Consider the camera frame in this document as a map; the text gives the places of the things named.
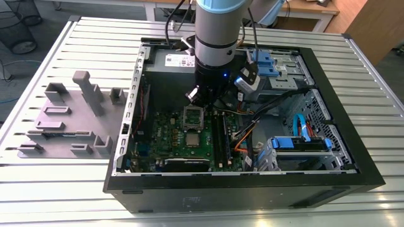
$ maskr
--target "case label sticker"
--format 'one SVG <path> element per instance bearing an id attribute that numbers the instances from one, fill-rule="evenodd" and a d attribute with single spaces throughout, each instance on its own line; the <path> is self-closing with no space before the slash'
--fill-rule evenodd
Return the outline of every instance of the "case label sticker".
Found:
<path id="1" fill-rule="evenodd" d="M 186 54 L 168 54 L 165 55 L 165 66 L 194 67 L 194 56 Z"/>

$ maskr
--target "gray plastic block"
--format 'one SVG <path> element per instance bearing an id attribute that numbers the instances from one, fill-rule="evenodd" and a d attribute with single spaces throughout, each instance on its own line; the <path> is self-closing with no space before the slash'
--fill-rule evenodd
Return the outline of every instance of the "gray plastic block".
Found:
<path id="1" fill-rule="evenodd" d="M 44 148 L 34 142 L 29 141 L 17 148 L 25 155 L 38 155 L 44 152 Z"/>
<path id="2" fill-rule="evenodd" d="M 45 96 L 54 105 L 61 105 L 64 100 L 61 94 L 68 93 L 65 86 L 61 83 L 49 83 L 45 89 Z"/>
<path id="3" fill-rule="evenodd" d="M 94 141 L 94 133 L 92 131 L 77 130 L 76 138 L 78 138 L 81 140 Z"/>
<path id="4" fill-rule="evenodd" d="M 89 83 L 89 73 L 86 71 L 76 71 L 73 75 L 73 82 L 80 86 L 82 97 L 96 116 L 104 114 L 104 109 L 98 100 L 100 89 Z"/>
<path id="5" fill-rule="evenodd" d="M 70 114 L 70 109 L 68 106 L 48 106 L 44 108 L 44 113 L 46 115 Z"/>
<path id="6" fill-rule="evenodd" d="M 120 87 L 113 87 L 109 92 L 109 98 L 113 105 L 125 105 L 126 98 L 124 89 Z"/>
<path id="7" fill-rule="evenodd" d="M 112 138 L 108 136 L 105 143 L 101 141 L 101 138 L 96 136 L 94 138 L 94 149 L 101 155 L 109 155 L 112 151 L 113 141 Z"/>
<path id="8" fill-rule="evenodd" d="M 102 97 L 102 93 L 101 93 L 101 90 L 100 90 L 100 86 L 97 84 L 92 84 L 92 86 L 93 86 L 94 96 L 96 96 L 98 102 L 102 102 L 104 97 Z"/>
<path id="9" fill-rule="evenodd" d="M 25 133 L 25 136 L 32 140 L 32 141 L 37 141 L 37 140 L 45 140 L 46 138 L 44 137 L 44 135 L 41 134 L 44 130 L 38 129 L 34 131 L 28 131 Z"/>
<path id="10" fill-rule="evenodd" d="M 64 129 L 65 125 L 62 122 L 36 122 L 37 129 Z"/>
<path id="11" fill-rule="evenodd" d="M 62 106 L 68 106 L 70 114 L 45 114 L 40 112 L 36 122 L 62 122 L 64 129 L 45 129 L 33 128 L 26 132 L 28 138 L 36 142 L 44 151 L 41 154 L 25 154 L 18 152 L 21 158 L 90 158 L 106 159 L 109 154 L 100 153 L 94 146 L 94 138 L 98 136 L 104 142 L 110 137 L 112 149 L 116 147 L 116 138 L 118 137 L 121 127 L 121 117 L 124 114 L 125 105 L 113 105 L 109 98 L 109 92 L 101 92 L 104 102 L 101 102 L 105 111 L 102 116 L 94 117 L 88 103 L 84 101 L 80 90 L 69 90 L 68 93 L 61 94 L 64 100 Z M 46 107 L 56 107 L 56 105 L 46 100 L 42 110 Z M 88 144 L 92 149 L 92 155 L 77 156 L 70 151 L 72 144 Z"/>
<path id="12" fill-rule="evenodd" d="M 70 152 L 73 152 L 76 156 L 89 156 L 92 155 L 93 150 L 85 143 L 72 143 Z"/>

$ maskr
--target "metal slotted table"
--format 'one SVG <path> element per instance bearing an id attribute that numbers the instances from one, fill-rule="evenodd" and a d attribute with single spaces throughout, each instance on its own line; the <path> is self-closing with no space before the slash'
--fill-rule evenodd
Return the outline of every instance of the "metal slotted table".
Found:
<path id="1" fill-rule="evenodd" d="M 193 31 L 184 25 L 178 38 Z M 337 34 L 257 29 L 258 44 L 312 48 L 385 185 L 314 209 L 130 214 L 102 193 L 106 160 L 21 159 L 16 147 L 46 100 L 49 82 L 89 71 L 102 90 L 128 87 L 141 37 L 164 38 L 164 23 L 82 17 L 69 21 L 0 129 L 0 223 L 133 226 L 392 226 L 404 223 L 404 108 L 352 40 Z M 246 29 L 246 42 L 252 30 Z"/>

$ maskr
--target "open computer tower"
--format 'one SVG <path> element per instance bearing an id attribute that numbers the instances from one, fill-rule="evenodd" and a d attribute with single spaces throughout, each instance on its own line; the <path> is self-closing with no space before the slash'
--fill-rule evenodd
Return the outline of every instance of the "open computer tower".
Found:
<path id="1" fill-rule="evenodd" d="M 253 51 L 238 48 L 237 61 Z M 130 212 L 317 207 L 384 184 L 312 50 L 261 45 L 260 56 L 257 91 L 233 86 L 206 110 L 184 97 L 193 57 L 142 40 L 104 184 Z M 308 85 L 260 118 L 253 147 L 234 149 L 248 113 Z"/>

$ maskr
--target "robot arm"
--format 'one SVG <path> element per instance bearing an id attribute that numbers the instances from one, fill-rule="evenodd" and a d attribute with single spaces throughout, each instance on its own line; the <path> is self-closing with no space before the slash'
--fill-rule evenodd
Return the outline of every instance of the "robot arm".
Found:
<path id="1" fill-rule="evenodd" d="M 265 21 L 273 21 L 284 0 L 197 0 L 196 5 L 196 34 L 185 37 L 182 42 L 192 49 L 188 53 L 196 57 L 196 85 L 185 94 L 193 105 L 205 107 L 216 101 L 230 84 L 233 58 L 237 47 L 240 22 L 249 5 L 257 9 L 261 4 L 272 8 Z M 237 79 L 248 79 L 245 84 L 256 83 L 254 66 L 248 66 L 250 74 L 242 73 Z"/>

